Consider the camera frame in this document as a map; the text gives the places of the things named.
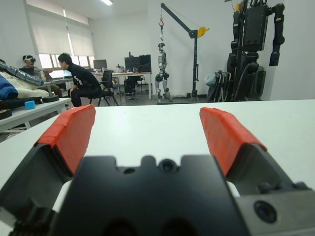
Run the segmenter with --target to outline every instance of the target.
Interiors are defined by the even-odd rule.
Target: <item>yellow crane pulley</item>
[[[209,28],[200,27],[200,29],[198,30],[198,38],[201,38],[208,30]]]

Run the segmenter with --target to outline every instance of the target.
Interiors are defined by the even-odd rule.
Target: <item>ceiling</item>
[[[146,11],[147,0],[111,0],[108,6],[101,0],[48,0],[91,19],[128,15]]]

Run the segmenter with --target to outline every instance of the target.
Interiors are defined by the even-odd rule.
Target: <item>red hook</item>
[[[159,21],[159,24],[158,24],[160,27],[163,27],[164,26],[164,21],[163,21],[163,18],[161,17],[160,21]]]

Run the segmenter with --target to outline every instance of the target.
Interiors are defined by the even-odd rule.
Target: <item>vr headset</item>
[[[32,56],[26,56],[24,60],[29,60],[31,62],[36,62],[36,59],[33,58]]]

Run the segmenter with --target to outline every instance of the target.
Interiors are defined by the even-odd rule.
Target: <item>blue box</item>
[[[26,110],[35,109],[36,105],[34,101],[28,101],[24,103]]]

